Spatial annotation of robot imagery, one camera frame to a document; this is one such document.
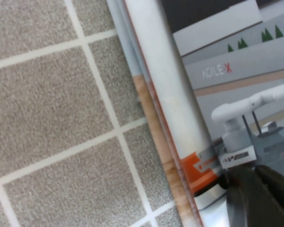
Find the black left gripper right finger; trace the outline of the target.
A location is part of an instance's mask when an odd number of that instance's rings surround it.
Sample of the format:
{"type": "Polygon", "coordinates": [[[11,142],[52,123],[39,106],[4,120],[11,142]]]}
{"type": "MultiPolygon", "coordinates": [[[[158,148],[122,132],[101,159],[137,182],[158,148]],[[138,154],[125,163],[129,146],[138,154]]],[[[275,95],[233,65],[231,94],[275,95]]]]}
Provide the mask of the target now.
{"type": "Polygon", "coordinates": [[[278,205],[284,210],[284,176],[264,165],[257,166],[255,172],[267,186],[278,205]]]}

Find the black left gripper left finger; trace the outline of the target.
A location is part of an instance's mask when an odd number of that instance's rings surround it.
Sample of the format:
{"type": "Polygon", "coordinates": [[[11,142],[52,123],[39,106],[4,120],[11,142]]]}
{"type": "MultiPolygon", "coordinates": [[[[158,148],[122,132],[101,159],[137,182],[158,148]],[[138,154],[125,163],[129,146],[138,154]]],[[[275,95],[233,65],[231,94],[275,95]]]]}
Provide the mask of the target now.
{"type": "Polygon", "coordinates": [[[284,210],[255,169],[236,166],[228,172],[226,207],[231,227],[284,227],[284,210]]]}

